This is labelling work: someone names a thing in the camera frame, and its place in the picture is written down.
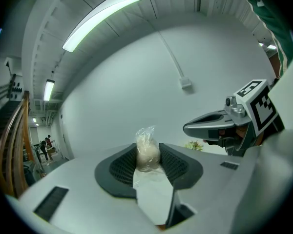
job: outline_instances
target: green cloth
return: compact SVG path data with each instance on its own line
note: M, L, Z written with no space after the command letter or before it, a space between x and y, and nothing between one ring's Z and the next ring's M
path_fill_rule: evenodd
M271 32L274 43L280 59L280 77L288 69L293 59L293 41L290 31L275 18L271 10L262 4L259 0L247 0L251 8L259 19L264 23L265 27Z

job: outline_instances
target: wall outlet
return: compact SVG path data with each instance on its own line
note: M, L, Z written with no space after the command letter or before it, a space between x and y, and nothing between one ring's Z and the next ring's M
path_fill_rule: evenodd
M182 89L191 87L191 81L188 77L182 77L179 79L180 85Z

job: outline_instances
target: ceiling light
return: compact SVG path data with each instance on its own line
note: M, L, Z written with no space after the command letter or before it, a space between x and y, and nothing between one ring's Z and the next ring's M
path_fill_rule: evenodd
M269 49L276 49L277 47L270 44L267 48L269 48Z
M54 86L54 81L53 80L47 80L47 82L45 84L45 88L44 88L43 100L46 100L46 101L50 100L50 96L51 96L53 86Z
M63 49L73 52L84 37L100 22L112 15L114 12L139 0L105 0L94 8L76 26L63 45Z

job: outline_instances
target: green plant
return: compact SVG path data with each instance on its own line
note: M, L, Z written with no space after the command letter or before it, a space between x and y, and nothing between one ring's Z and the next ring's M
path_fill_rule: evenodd
M203 145L200 144L198 141L190 141L185 145L185 148L189 148L192 150L203 151Z

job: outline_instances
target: plastic bag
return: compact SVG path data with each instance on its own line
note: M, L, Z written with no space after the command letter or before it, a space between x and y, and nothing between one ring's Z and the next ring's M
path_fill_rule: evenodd
M152 138L154 126L141 128L136 133L137 169L141 172L154 171L159 167L161 153L156 141Z

